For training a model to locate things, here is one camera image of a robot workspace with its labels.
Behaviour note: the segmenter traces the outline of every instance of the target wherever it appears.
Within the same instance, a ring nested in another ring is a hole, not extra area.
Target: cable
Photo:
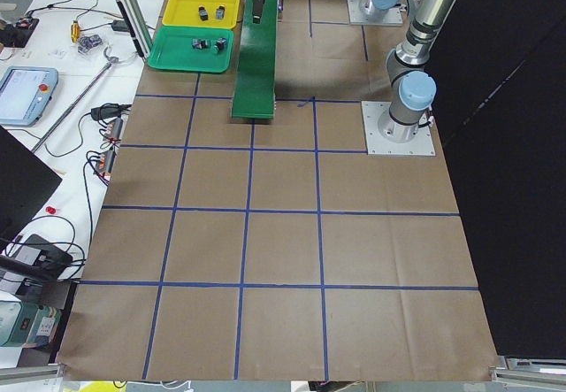
[[[14,54],[16,54],[16,48],[12,47],[10,56],[8,56],[7,58],[0,58],[0,62],[5,62],[7,60],[10,60],[11,58],[13,58]]]
[[[21,131],[23,133],[26,133],[27,135],[31,135],[32,137],[36,138],[37,140],[40,140],[41,137],[38,137],[35,134],[30,133],[29,131],[27,131],[24,128],[6,128],[6,131]]]
[[[115,380],[112,381],[112,385],[114,386],[114,388],[116,388],[116,389],[118,389],[118,390],[123,389],[123,388],[127,385],[127,381],[121,381],[122,386],[118,386],[117,383],[118,383],[118,382],[115,381]]]
[[[96,0],[95,4],[90,7],[90,8],[84,8],[84,7],[60,7],[58,6],[58,4],[65,4],[65,3],[70,3],[71,1],[74,0],[64,0],[64,1],[58,1],[56,3],[52,3],[52,4],[48,4],[44,7],[38,7],[36,9],[32,9],[32,10],[28,10],[26,12],[26,16],[28,17],[32,17],[34,15],[35,12],[40,12],[43,10],[81,10],[84,11],[83,13],[80,13],[75,20],[78,20],[78,18],[88,12],[96,12],[96,13],[103,13],[103,14],[107,14],[109,16],[112,16],[113,18],[117,18],[117,19],[122,19],[122,16],[120,16],[119,14],[116,13],[112,13],[112,12],[106,12],[104,10],[97,10],[95,9],[95,7],[98,6],[98,0]]]
[[[99,27],[109,27],[111,24],[112,24],[112,22],[110,22],[110,23],[103,23],[102,25],[97,25],[97,26],[95,26],[95,27],[81,28],[80,31],[81,31],[81,32],[92,31],[93,29],[98,29]]]
[[[179,388],[182,388],[183,386],[187,385],[190,382],[190,380],[172,380],[172,381],[161,381],[161,387],[163,389],[167,389],[167,390],[176,390]]]
[[[79,145],[77,145],[76,147],[73,147],[72,149],[70,149],[69,151],[66,151],[65,153],[61,153],[59,155],[55,155],[51,152],[51,150],[49,150],[49,148],[47,147],[47,143],[45,144],[45,149],[46,151],[54,158],[62,158],[63,156],[67,156],[70,155],[71,153],[73,153],[74,151],[80,149],[80,147],[82,146],[82,144],[85,142],[84,136],[82,135],[82,128],[80,127],[80,123],[82,122],[83,119],[85,119],[88,115],[90,115],[90,112],[88,111],[87,113],[85,113],[84,115],[82,115],[79,119],[79,122],[77,122],[77,128],[79,129],[79,136],[80,136],[80,143]]]

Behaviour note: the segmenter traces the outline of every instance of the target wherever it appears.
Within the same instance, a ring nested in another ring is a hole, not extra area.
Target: metal mounting plate
[[[371,14],[362,11],[363,0],[348,0],[348,14],[351,25],[376,25],[382,27],[400,27],[403,17],[399,8],[389,10],[374,10]]]
[[[431,130],[423,127],[410,142],[390,142],[378,130],[378,119],[389,110],[391,102],[362,102],[363,129],[368,155],[381,156],[436,156]],[[426,116],[420,120],[426,122]]]

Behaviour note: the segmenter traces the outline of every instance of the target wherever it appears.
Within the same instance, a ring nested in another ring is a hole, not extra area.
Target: green conveyor
[[[246,0],[232,117],[272,119],[275,108],[277,0],[265,0],[259,24],[252,21],[252,5],[252,0]]]

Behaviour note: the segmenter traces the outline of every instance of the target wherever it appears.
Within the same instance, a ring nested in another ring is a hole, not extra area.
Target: floor
[[[146,67],[60,353],[71,378],[487,378],[436,131],[434,158],[365,149],[360,101],[389,98],[404,31],[285,0],[271,123],[230,118],[237,46],[221,75]]]

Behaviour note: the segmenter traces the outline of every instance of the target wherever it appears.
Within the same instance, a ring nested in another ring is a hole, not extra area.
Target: blue tape grid line
[[[135,286],[165,288],[293,288],[323,290],[412,290],[412,291],[448,291],[479,292],[477,286],[395,286],[390,284],[274,284],[274,283],[210,283],[203,281],[112,281],[80,280],[80,284],[89,286]]]
[[[320,300],[322,307],[322,337],[323,337],[323,361],[325,366],[325,380],[329,380],[328,372],[328,338],[326,335],[326,296],[325,296],[325,258],[323,253],[322,236],[322,204],[320,197],[320,164],[318,161],[318,129],[317,129],[317,102],[312,102],[312,116],[314,119],[315,135],[315,173],[317,179],[317,228],[318,228],[318,260],[320,263]]]
[[[201,74],[198,74],[197,78],[196,78],[196,84],[195,84],[195,94],[198,93],[198,85],[199,85],[199,81],[201,79]],[[193,126],[193,117],[195,114],[195,104],[196,104],[196,100],[193,100],[193,103],[191,105],[191,114],[190,114],[190,118],[188,120],[188,127],[187,127],[187,134],[185,136],[185,146],[188,146],[188,139],[191,135],[191,127]],[[175,200],[173,203],[173,207],[172,207],[172,214],[171,214],[171,223],[169,225],[169,232],[167,233],[167,242],[165,244],[165,252],[163,255],[163,262],[161,264],[161,273],[159,275],[159,281],[163,282],[164,281],[164,277],[165,277],[165,268],[167,267],[167,258],[169,256],[169,249],[171,247],[171,239],[172,239],[172,232],[173,232],[173,228],[175,225],[175,216],[177,214],[177,204],[179,202],[179,196],[180,196],[180,188],[183,182],[183,173],[185,171],[185,163],[187,160],[187,153],[188,153],[188,148],[185,148],[183,150],[183,159],[181,159],[181,163],[180,163],[180,171],[179,171],[179,180],[177,181],[177,189],[175,191]],[[163,286],[159,285],[157,287],[157,297],[156,297],[156,304],[154,307],[154,311],[153,311],[153,319],[151,320],[151,330],[149,333],[149,340],[148,340],[148,348],[146,351],[146,356],[145,356],[145,363],[143,365],[143,374],[142,374],[142,378],[143,379],[147,379],[148,377],[148,370],[149,370],[149,361],[151,360],[151,351],[153,348],[153,340],[155,337],[155,332],[156,332],[156,325],[157,325],[157,315],[159,313],[159,305],[161,303],[161,292],[163,290]]]
[[[251,205],[251,185],[254,170],[254,137],[256,132],[255,123],[251,126],[251,138],[249,140],[249,168],[248,168],[248,197],[246,198],[246,216],[244,219],[243,244],[241,245],[241,267],[240,267],[240,296],[238,300],[238,324],[236,327],[236,350],[233,361],[233,378],[238,379],[240,372],[240,343],[241,343],[241,317],[244,306],[244,281],[246,276],[246,250],[248,247],[248,229],[249,229],[249,207]]]

